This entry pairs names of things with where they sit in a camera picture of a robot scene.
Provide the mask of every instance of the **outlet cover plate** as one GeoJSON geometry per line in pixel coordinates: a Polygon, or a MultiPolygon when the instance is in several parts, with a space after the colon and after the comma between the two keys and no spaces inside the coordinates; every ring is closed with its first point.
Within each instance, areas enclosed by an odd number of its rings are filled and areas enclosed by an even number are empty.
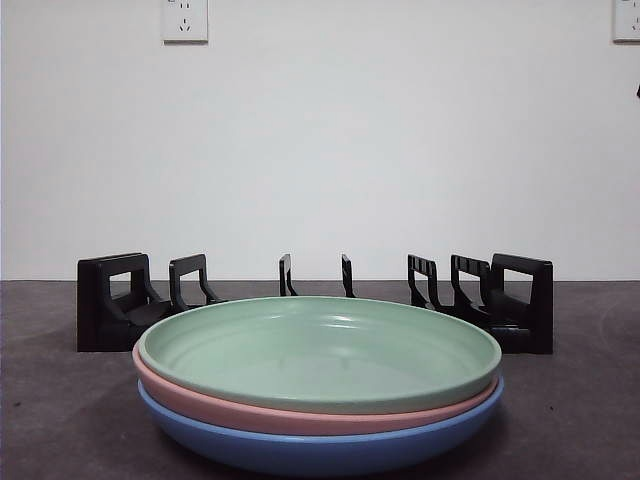
{"type": "Polygon", "coordinates": [[[164,43],[207,43],[209,0],[162,0],[164,43]]]}
{"type": "Polygon", "coordinates": [[[613,0],[613,41],[640,43],[640,0],[613,0]]]}

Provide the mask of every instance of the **pink plate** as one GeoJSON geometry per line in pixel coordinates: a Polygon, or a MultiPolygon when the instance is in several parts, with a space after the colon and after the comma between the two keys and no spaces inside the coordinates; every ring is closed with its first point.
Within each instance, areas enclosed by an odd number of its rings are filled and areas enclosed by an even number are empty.
{"type": "Polygon", "coordinates": [[[408,413],[340,415],[292,412],[230,402],[193,392],[160,377],[133,348],[133,363],[146,391],[160,404],[195,420],[221,427],[280,435],[356,435],[420,427],[460,415],[484,402],[497,379],[482,392],[446,407],[408,413]]]}

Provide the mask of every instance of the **blue plate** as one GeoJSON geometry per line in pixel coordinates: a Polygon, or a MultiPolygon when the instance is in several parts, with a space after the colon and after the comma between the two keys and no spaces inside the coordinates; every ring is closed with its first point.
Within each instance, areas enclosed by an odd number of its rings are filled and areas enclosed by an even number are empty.
{"type": "Polygon", "coordinates": [[[504,379],[483,403],[423,427],[367,435],[296,436],[245,432],[179,415],[138,391],[158,425],[177,442],[215,461],[279,476],[363,475],[420,463],[467,440],[493,413],[504,379]]]}

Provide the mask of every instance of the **gray floor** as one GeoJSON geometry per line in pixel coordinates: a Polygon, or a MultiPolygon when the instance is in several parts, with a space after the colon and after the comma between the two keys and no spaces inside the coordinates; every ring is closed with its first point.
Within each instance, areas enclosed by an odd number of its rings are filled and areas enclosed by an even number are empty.
{"type": "MultiPolygon", "coordinates": [[[[214,285],[226,298],[277,292],[274,282],[214,285]]],[[[298,285],[342,294],[338,283],[298,285]]],[[[409,300],[405,282],[356,288],[409,300]]],[[[504,356],[506,391],[486,427],[437,459],[371,478],[640,478],[639,300],[640,282],[557,283],[556,353],[504,356]]],[[[130,355],[76,353],[74,328],[75,283],[2,284],[3,478],[268,478],[175,444],[137,398],[130,355]]]]}

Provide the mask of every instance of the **white wall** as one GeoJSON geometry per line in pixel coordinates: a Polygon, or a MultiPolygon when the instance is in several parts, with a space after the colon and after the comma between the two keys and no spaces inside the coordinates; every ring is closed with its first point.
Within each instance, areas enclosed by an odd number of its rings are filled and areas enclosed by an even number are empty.
{"type": "Polygon", "coordinates": [[[606,0],[3,2],[3,276],[143,250],[212,278],[404,278],[408,252],[640,279],[640,46],[606,0]]]}

